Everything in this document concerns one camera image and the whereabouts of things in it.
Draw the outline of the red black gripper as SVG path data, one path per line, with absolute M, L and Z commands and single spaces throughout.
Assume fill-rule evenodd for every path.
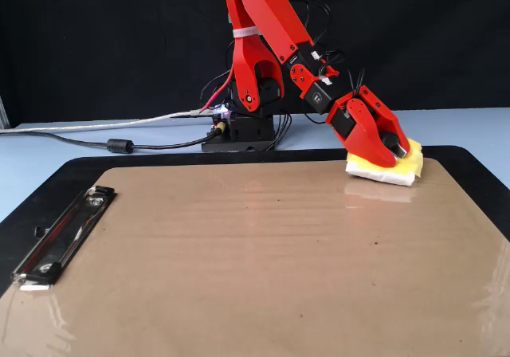
M 410 151 L 397 116 L 366 86 L 336 100 L 326 123 L 348 152 L 379 167 L 393 167 Z

